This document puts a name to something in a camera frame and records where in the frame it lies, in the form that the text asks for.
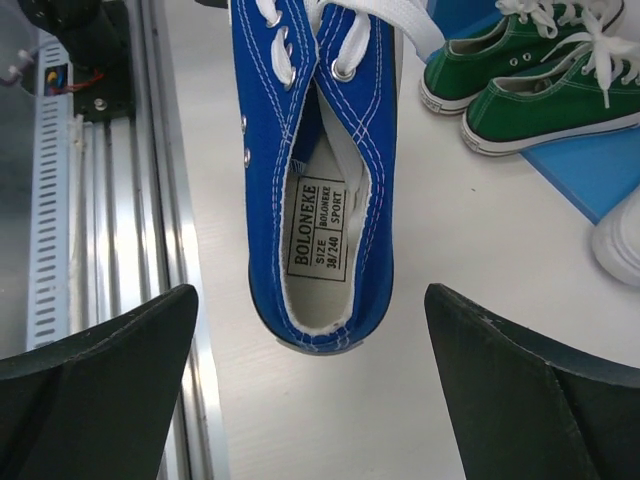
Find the white sneaker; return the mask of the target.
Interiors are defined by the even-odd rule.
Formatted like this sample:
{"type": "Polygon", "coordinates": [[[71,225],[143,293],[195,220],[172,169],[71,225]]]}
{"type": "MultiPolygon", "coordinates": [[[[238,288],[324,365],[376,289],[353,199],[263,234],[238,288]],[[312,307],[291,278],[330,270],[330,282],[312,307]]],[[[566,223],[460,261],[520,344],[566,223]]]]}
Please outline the white sneaker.
{"type": "Polygon", "coordinates": [[[639,287],[639,201],[636,188],[595,226],[591,239],[601,267],[633,287],[639,287]]]}

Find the blue sneaker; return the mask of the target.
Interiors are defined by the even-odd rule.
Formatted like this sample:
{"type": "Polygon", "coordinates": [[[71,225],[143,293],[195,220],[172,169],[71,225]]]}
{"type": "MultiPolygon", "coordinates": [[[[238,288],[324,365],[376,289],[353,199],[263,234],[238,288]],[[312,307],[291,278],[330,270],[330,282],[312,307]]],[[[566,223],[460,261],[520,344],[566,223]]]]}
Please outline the blue sneaker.
{"type": "Polygon", "coordinates": [[[392,295],[403,45],[443,35],[422,1],[228,5],[241,115],[248,279],[268,330],[297,350],[349,350],[392,295]]]}

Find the green sneaker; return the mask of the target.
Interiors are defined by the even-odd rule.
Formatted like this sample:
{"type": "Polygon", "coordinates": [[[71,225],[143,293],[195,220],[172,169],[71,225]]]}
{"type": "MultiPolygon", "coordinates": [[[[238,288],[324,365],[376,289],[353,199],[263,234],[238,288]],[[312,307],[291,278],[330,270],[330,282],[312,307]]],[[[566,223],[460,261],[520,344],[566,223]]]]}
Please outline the green sneaker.
{"type": "Polygon", "coordinates": [[[504,156],[639,125],[639,43],[606,34],[589,10],[582,20],[550,51],[566,52],[550,70],[496,77],[471,102],[461,136],[472,151],[504,156]]]}
{"type": "Polygon", "coordinates": [[[497,1],[501,17],[468,38],[447,40],[427,62],[420,81],[424,105],[436,114],[462,113],[488,82],[537,68],[564,54],[552,49],[584,30],[591,11],[613,32],[625,13],[623,1],[497,1]]]}

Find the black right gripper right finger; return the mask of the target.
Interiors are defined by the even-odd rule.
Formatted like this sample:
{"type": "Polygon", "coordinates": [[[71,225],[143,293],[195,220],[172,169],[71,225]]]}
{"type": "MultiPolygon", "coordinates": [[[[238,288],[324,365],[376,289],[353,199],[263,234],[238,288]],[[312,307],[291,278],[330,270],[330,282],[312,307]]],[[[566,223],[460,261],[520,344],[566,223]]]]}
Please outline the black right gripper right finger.
{"type": "Polygon", "coordinates": [[[639,371],[500,317],[443,284],[424,308],[468,479],[636,479],[639,371]]]}

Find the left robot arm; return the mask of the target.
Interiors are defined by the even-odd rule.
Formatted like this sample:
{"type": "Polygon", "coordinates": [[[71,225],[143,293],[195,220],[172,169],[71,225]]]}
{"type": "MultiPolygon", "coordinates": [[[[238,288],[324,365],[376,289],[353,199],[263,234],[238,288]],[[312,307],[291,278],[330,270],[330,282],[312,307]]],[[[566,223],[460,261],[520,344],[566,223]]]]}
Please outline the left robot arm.
{"type": "Polygon", "coordinates": [[[29,22],[53,35],[69,58],[47,66],[46,97],[70,94],[76,115],[92,123],[135,115],[130,22],[123,1],[20,1],[29,22]]]}

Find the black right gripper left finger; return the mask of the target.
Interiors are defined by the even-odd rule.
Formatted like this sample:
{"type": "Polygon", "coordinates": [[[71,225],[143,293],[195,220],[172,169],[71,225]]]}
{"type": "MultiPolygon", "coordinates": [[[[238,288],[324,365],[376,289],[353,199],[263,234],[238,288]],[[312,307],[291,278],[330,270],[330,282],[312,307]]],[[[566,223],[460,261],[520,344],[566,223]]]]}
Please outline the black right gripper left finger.
{"type": "Polygon", "coordinates": [[[198,313],[177,286],[1,362],[4,479],[154,479],[198,313]]]}

